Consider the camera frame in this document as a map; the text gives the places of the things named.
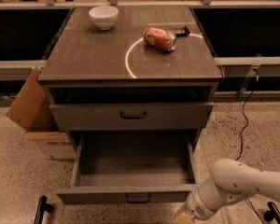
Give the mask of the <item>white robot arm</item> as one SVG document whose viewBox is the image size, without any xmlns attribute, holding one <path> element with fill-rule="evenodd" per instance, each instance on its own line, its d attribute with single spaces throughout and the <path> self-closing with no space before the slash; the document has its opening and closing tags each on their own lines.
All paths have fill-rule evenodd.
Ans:
<svg viewBox="0 0 280 224">
<path fill-rule="evenodd" d="M 223 206 L 244 201 L 255 194 L 280 203 L 280 172 L 252 168 L 242 162 L 216 161 L 210 177 L 191 192 L 176 212 L 175 224 L 195 224 L 207 220 Z"/>
</svg>

